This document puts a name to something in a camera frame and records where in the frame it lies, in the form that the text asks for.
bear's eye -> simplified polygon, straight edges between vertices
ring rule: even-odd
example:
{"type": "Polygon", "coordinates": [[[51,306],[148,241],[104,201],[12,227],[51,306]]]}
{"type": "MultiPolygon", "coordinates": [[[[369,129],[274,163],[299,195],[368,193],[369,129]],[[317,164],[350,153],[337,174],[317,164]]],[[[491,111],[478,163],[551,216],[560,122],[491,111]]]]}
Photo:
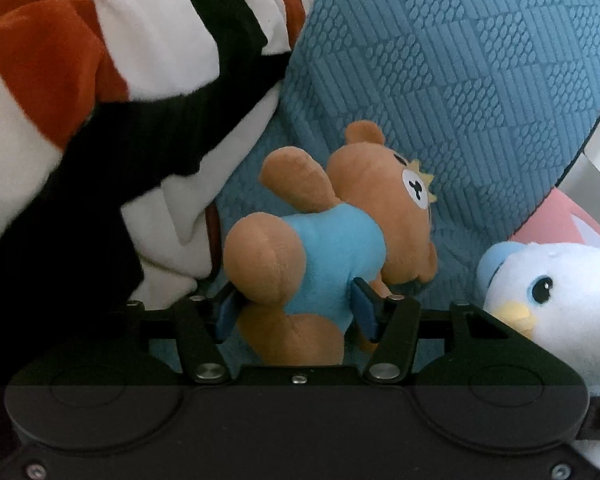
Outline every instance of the bear's eye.
{"type": "Polygon", "coordinates": [[[407,165],[407,161],[404,160],[400,155],[398,155],[397,153],[394,153],[394,157],[395,160],[397,160],[398,162],[400,162],[400,164],[402,164],[403,166],[407,165]]]}
{"type": "Polygon", "coordinates": [[[426,209],[429,206],[429,197],[427,195],[427,186],[422,178],[411,170],[402,172],[402,182],[411,199],[420,209],[426,209]]]}

blue textured pillow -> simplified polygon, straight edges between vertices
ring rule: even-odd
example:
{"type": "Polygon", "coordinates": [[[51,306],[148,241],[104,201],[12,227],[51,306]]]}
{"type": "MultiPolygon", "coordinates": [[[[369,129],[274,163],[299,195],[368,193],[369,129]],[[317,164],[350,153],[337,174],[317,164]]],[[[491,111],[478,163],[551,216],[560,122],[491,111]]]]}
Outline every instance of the blue textured pillow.
{"type": "MultiPolygon", "coordinates": [[[[420,299],[475,301],[481,254],[539,205],[599,113],[600,0],[315,0],[280,109],[218,198],[224,232],[254,210],[289,213],[257,184],[272,149],[324,164],[370,119],[436,176],[440,270],[420,299]]],[[[223,351],[253,358],[237,336],[223,351]]]]}

metal screw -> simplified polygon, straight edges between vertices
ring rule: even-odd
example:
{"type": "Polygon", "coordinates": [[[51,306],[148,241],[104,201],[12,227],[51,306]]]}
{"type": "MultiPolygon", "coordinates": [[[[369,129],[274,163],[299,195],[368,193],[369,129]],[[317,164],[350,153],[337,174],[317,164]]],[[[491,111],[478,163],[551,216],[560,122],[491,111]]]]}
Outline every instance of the metal screw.
{"type": "Polygon", "coordinates": [[[571,476],[571,466],[568,464],[558,464],[551,469],[552,480],[567,480],[571,476]]]}
{"type": "Polygon", "coordinates": [[[400,368],[392,363],[378,363],[369,368],[369,373],[379,381],[390,381],[400,375],[400,368]]]}
{"type": "Polygon", "coordinates": [[[291,377],[291,382],[293,384],[306,384],[309,378],[304,374],[296,374],[291,377]]]}
{"type": "Polygon", "coordinates": [[[204,380],[219,379],[224,375],[224,367],[218,363],[204,363],[196,368],[196,377],[204,380]]]}
{"type": "Polygon", "coordinates": [[[45,480],[46,478],[46,469],[43,465],[29,464],[26,471],[31,480],[45,480]]]}

bear's ear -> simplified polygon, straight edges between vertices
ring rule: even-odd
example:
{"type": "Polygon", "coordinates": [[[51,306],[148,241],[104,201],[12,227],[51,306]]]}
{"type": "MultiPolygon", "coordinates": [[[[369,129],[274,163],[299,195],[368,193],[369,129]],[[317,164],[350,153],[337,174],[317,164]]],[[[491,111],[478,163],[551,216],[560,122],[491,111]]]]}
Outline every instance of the bear's ear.
{"type": "Polygon", "coordinates": [[[380,127],[372,121],[356,121],[347,126],[344,131],[347,144],[356,142],[372,142],[384,144],[384,135],[380,127]]]}

brown bear plush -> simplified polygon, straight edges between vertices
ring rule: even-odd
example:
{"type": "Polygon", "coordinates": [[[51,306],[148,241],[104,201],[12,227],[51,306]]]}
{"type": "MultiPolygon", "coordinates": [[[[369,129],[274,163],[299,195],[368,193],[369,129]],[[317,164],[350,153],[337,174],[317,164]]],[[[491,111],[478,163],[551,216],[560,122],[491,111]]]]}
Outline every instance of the brown bear plush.
{"type": "MultiPolygon", "coordinates": [[[[253,213],[227,235],[224,270],[249,300],[237,325],[264,364],[340,364],[354,278],[386,297],[387,285],[436,273],[433,177],[387,148],[372,122],[350,124],[345,138],[326,172],[299,148],[272,152],[260,182],[300,214],[253,213]]],[[[374,347],[362,335],[360,345],[374,347]]]]}

